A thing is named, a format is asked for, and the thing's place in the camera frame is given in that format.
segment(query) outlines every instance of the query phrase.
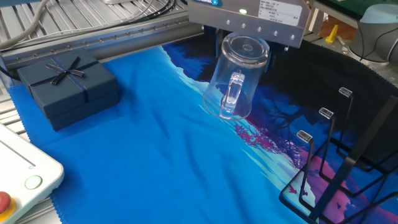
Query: glass mug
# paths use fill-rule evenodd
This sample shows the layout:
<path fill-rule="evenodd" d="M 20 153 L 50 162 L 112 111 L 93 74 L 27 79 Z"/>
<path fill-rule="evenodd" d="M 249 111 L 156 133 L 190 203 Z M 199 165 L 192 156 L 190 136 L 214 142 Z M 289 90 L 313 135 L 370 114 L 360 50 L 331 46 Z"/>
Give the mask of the glass mug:
<path fill-rule="evenodd" d="M 251 112 L 254 92 L 268 64 L 269 46 L 262 39 L 232 33 L 221 49 L 203 104 L 219 119 L 238 121 Z"/>

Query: dark blue gift box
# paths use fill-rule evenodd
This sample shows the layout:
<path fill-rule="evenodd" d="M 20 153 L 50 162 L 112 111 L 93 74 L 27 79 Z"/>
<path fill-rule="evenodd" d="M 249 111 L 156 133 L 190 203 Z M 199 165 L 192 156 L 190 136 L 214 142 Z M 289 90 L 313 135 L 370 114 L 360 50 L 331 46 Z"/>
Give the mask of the dark blue gift box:
<path fill-rule="evenodd" d="M 18 69 L 55 131 L 119 103 L 116 78 L 86 50 Z"/>

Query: black metal rack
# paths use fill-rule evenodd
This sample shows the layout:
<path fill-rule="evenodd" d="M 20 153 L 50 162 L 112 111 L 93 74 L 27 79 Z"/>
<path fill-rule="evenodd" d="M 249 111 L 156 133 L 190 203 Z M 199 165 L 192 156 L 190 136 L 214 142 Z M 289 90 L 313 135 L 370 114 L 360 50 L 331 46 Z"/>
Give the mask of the black metal rack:
<path fill-rule="evenodd" d="M 307 223 L 315 224 L 315 223 L 317 223 L 317 220 L 320 218 L 327 224 L 329 224 L 329 223 L 334 224 L 329 218 L 324 216 L 323 211 L 326 209 L 326 206 L 329 204 L 330 200 L 333 198 L 333 196 L 336 194 L 336 192 L 338 190 L 344 192 L 346 195 L 348 195 L 350 197 L 357 197 L 360 194 L 362 194 L 363 192 L 365 192 L 366 190 L 375 186 L 377 183 L 380 183 L 380 181 L 384 181 L 382 183 L 381 187 L 379 188 L 379 190 L 377 191 L 376 196 L 373 198 L 373 200 L 371 201 L 371 204 L 368 207 L 366 207 L 363 210 L 359 211 L 358 213 L 352 215 L 351 217 L 346 218 L 339 224 L 349 223 L 349 222 L 353 221 L 355 218 L 358 218 L 361 215 L 364 215 L 360 221 L 360 223 L 362 223 L 366 218 L 366 214 L 370 210 L 378 207 L 380 204 L 390 200 L 393 197 L 398 197 L 398 192 L 393 192 L 390 195 L 388 195 L 387 197 L 384 197 L 375 202 L 380 190 L 384 186 L 386 179 L 392 173 L 394 173 L 395 171 L 398 170 L 398 166 L 395 166 L 392 169 L 386 170 L 385 168 L 382 167 L 382 164 L 385 163 L 386 161 L 388 161 L 394 155 L 396 155 L 398 153 L 398 150 L 394 151 L 392 154 L 389 154 L 387 157 L 383 158 L 379 162 L 374 162 L 374 161 L 370 160 L 369 158 L 366 158 L 363 156 L 364 151 L 369 150 L 369 149 L 367 149 L 369 143 L 371 142 L 373 137 L 376 135 L 376 133 L 379 131 L 380 127 L 383 125 L 383 123 L 385 122 L 385 120 L 387 119 L 387 117 L 389 116 L 391 111 L 394 109 L 394 107 L 398 103 L 398 98 L 396 98 L 394 96 L 390 96 L 390 98 L 384 104 L 384 106 L 379 111 L 377 116 L 373 119 L 370 126 L 367 128 L 367 130 L 365 130 L 364 134 L 359 139 L 356 146 L 354 148 L 350 148 L 350 147 L 346 146 L 345 144 L 343 144 L 341 141 L 343 139 L 343 135 L 346 130 L 346 125 L 347 125 L 347 122 L 349 120 L 349 116 L 351 113 L 351 107 L 353 105 L 354 95 L 353 95 L 352 91 L 347 90 L 346 88 L 340 88 L 339 92 L 342 95 L 344 95 L 345 97 L 349 98 L 349 106 L 348 106 L 347 114 L 345 117 L 344 126 L 341 131 L 340 139 L 337 140 L 332 137 L 333 128 L 335 126 L 335 120 L 336 120 L 334 113 L 326 108 L 321 108 L 319 110 L 319 113 L 324 118 L 326 118 L 327 120 L 329 120 L 331 122 L 328 139 L 322 144 L 322 146 L 319 148 L 319 150 L 316 153 L 313 153 L 315 143 L 314 143 L 312 136 L 309 135 L 308 133 L 306 133 L 305 131 L 299 131 L 297 133 L 298 138 L 300 138 L 303 142 L 310 144 L 310 150 L 308 152 L 307 163 L 300 169 L 300 171 L 293 177 L 293 179 L 285 186 L 285 188 L 282 189 L 282 191 L 279 195 L 279 200 L 284 205 L 286 205 L 289 209 L 291 209 L 293 212 L 295 212 L 298 216 L 303 218 Z M 342 165 L 336 172 L 334 178 L 330 178 L 323 173 L 323 166 L 325 165 L 326 155 L 328 153 L 328 149 L 329 149 L 329 146 L 331 143 L 337 147 L 336 153 L 344 159 L 344 163 L 342 163 Z M 343 151 L 346 151 L 348 153 L 348 155 L 344 154 L 340 149 Z M 315 156 L 317 156 L 320 151 L 323 151 L 324 153 L 322 156 L 322 163 L 320 166 L 319 175 L 322 179 L 327 181 L 329 184 L 328 184 L 326 190 L 324 191 L 324 193 L 322 194 L 322 196 L 320 197 L 320 199 L 318 200 L 318 202 L 316 203 L 316 205 L 313 207 L 310 204 L 308 204 L 305 200 L 303 200 L 303 193 L 304 193 L 304 187 L 305 187 L 305 183 L 307 181 L 307 177 L 308 177 L 308 173 L 310 170 L 310 164 L 312 162 L 312 159 Z M 377 170 L 382 175 L 379 178 L 377 178 L 376 180 L 372 181 L 367 186 L 360 189 L 359 191 L 351 192 L 347 188 L 345 188 L 341 185 L 344 182 L 344 180 L 349 176 L 349 173 L 351 172 L 351 170 L 354 166 L 357 166 L 358 168 L 360 168 L 361 170 L 363 170 L 365 172 Z M 287 190 L 287 188 L 292 184 L 292 182 L 294 182 L 296 180 L 296 178 L 298 178 L 298 176 L 300 175 L 301 172 L 303 172 L 304 174 L 303 174 L 303 180 L 302 180 L 298 200 L 306 209 L 308 209 L 310 211 L 309 215 L 307 215 L 306 213 L 301 211 L 299 208 L 297 208 L 295 205 L 290 203 L 287 200 L 287 198 L 284 197 L 284 194 L 283 194 Z"/>

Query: emergency stop button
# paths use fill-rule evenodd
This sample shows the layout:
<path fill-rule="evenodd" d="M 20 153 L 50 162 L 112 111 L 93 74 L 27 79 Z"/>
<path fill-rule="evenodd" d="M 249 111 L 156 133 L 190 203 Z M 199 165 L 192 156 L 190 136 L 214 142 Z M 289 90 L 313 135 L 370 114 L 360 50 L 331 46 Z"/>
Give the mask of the emergency stop button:
<path fill-rule="evenodd" d="M 0 222 L 6 221 L 16 208 L 15 200 L 6 192 L 0 192 Z"/>

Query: blue ribbon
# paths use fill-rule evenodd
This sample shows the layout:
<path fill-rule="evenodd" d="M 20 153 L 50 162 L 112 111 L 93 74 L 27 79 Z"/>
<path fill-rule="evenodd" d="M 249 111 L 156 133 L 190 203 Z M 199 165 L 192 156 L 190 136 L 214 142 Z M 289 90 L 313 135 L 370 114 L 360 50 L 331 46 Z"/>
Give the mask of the blue ribbon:
<path fill-rule="evenodd" d="M 48 83 L 48 82 L 51 82 L 51 84 L 53 84 L 53 85 L 57 85 L 64 77 L 68 77 L 74 84 L 76 84 L 77 87 L 79 87 L 82 90 L 84 97 L 85 97 L 85 102 L 87 103 L 88 102 L 87 88 L 84 85 L 82 85 L 73 75 L 77 75 L 79 77 L 84 77 L 85 73 L 80 70 L 90 68 L 91 66 L 96 65 L 99 62 L 98 61 L 91 62 L 87 65 L 77 68 L 77 66 L 80 63 L 80 57 L 77 57 L 75 59 L 75 61 L 69 66 L 69 68 L 66 68 L 65 66 L 63 66 L 61 64 L 60 61 L 58 61 L 58 59 L 52 58 L 52 61 L 57 66 L 48 63 L 48 64 L 46 64 L 46 67 L 53 71 L 58 72 L 59 74 L 54 77 L 46 78 L 45 80 L 30 84 L 29 85 L 30 94 L 33 96 L 32 88 L 35 86 L 43 85 L 44 83 Z"/>

